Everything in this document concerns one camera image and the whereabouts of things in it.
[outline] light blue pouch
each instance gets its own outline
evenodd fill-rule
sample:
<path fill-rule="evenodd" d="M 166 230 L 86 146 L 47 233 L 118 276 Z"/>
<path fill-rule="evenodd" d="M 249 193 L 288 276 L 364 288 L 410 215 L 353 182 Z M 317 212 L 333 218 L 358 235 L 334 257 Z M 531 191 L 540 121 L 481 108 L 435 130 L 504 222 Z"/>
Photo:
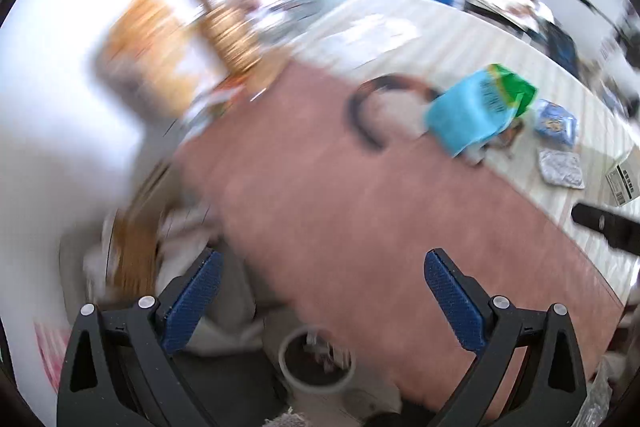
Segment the light blue pouch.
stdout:
<path fill-rule="evenodd" d="M 505 93 L 499 76 L 481 70 L 451 87 L 431 103 L 424 119 L 451 156 L 472 144 L 484 144 L 504 131 L 520 108 Z"/>

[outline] pink mat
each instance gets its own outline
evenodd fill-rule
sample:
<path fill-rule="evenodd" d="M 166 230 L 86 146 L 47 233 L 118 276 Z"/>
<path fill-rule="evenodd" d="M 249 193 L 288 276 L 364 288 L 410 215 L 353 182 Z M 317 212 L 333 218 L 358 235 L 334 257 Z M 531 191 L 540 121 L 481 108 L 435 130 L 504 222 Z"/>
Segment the pink mat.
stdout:
<path fill-rule="evenodd" d="M 229 243 L 302 319 L 432 409 L 473 359 L 424 282 L 424 254 L 435 247 L 489 295 L 536 310 L 564 303 L 590 375 L 622 313 L 591 262 L 507 182 L 449 158 L 433 137 L 366 149 L 346 123 L 351 90 L 292 63 L 260 99 L 178 150 L 187 182 L 219 208 Z"/>

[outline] striped tablecloth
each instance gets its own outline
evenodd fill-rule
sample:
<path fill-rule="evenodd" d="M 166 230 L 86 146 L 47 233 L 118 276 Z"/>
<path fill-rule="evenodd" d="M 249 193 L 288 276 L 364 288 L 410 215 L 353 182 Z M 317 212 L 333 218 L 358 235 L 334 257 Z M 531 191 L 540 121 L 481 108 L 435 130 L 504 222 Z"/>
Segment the striped tablecloth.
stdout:
<path fill-rule="evenodd" d="M 327 53 L 322 38 L 372 14 L 409 20 L 420 35 L 355 69 L 345 66 L 347 50 Z M 585 190 L 554 187 L 542 180 L 537 165 L 540 140 L 530 125 L 512 146 L 511 158 L 505 152 L 490 150 L 485 164 L 561 227 L 602 273 L 621 302 L 626 302 L 640 266 L 638 259 L 611 250 L 598 234 L 576 227 L 570 212 L 578 200 L 599 206 L 612 203 L 604 174 L 615 158 L 631 149 L 633 141 L 622 122 L 600 100 L 548 57 L 496 26 L 432 0 L 345 0 L 295 40 L 295 55 L 298 60 L 340 73 L 354 84 L 382 74 L 408 73 L 442 89 L 497 62 L 536 86 L 540 98 L 567 108 L 580 126 L 575 152 L 582 159 Z M 383 98 L 385 110 L 408 131 L 415 136 L 422 133 L 424 106 L 413 95 L 388 92 Z M 625 205 L 620 212 L 640 220 L 640 199 Z"/>

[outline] silver screw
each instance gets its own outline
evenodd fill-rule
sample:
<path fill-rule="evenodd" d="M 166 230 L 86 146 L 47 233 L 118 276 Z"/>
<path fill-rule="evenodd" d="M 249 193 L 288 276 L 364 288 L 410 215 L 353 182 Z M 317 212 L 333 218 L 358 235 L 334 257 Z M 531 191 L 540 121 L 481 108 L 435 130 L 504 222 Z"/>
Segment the silver screw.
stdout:
<path fill-rule="evenodd" d="M 82 306 L 82 308 L 80 308 L 80 314 L 86 317 L 87 315 L 91 315 L 94 312 L 94 310 L 95 310 L 95 306 L 91 303 L 88 303 Z"/>
<path fill-rule="evenodd" d="M 558 315 L 566 315 L 566 306 L 564 304 L 560 304 L 559 302 L 554 304 L 554 311 Z"/>
<path fill-rule="evenodd" d="M 138 306 L 146 309 L 146 308 L 151 308 L 151 306 L 153 306 L 155 303 L 156 303 L 156 300 L 151 295 L 145 295 L 144 297 L 141 297 L 140 300 L 138 301 Z"/>
<path fill-rule="evenodd" d="M 500 308 L 501 310 L 505 310 L 509 307 L 511 303 L 507 297 L 503 297 L 502 295 L 498 295 L 494 297 L 494 306 L 496 308 Z"/>

